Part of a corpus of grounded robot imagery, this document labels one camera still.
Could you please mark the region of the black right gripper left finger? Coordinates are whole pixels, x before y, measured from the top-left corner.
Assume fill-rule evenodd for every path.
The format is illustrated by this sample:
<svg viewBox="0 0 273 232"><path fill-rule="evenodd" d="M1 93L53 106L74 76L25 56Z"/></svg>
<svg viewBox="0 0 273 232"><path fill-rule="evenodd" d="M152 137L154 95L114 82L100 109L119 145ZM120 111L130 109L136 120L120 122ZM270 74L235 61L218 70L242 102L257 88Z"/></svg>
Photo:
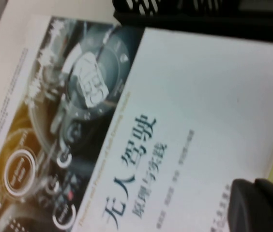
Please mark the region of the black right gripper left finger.
<svg viewBox="0 0 273 232"><path fill-rule="evenodd" d="M235 179L231 185L227 221L231 232L273 232L273 210L251 182Z"/></svg>

